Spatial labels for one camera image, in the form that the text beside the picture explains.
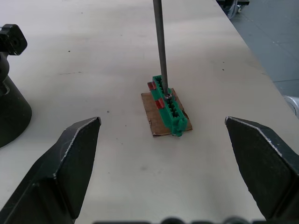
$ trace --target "green plastic clip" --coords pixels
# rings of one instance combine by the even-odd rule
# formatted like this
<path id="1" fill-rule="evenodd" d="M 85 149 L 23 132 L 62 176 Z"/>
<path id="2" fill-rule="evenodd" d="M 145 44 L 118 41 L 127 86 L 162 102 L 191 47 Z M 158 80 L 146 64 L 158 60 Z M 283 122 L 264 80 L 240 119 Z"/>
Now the green plastic clip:
<path id="1" fill-rule="evenodd" d="M 164 125 L 170 129 L 172 135 L 182 136 L 183 131 L 187 127 L 188 120 L 179 108 L 171 89 L 168 89 L 171 99 L 165 99 L 161 76 L 154 76 L 153 82 L 149 82 L 148 86 Z"/>

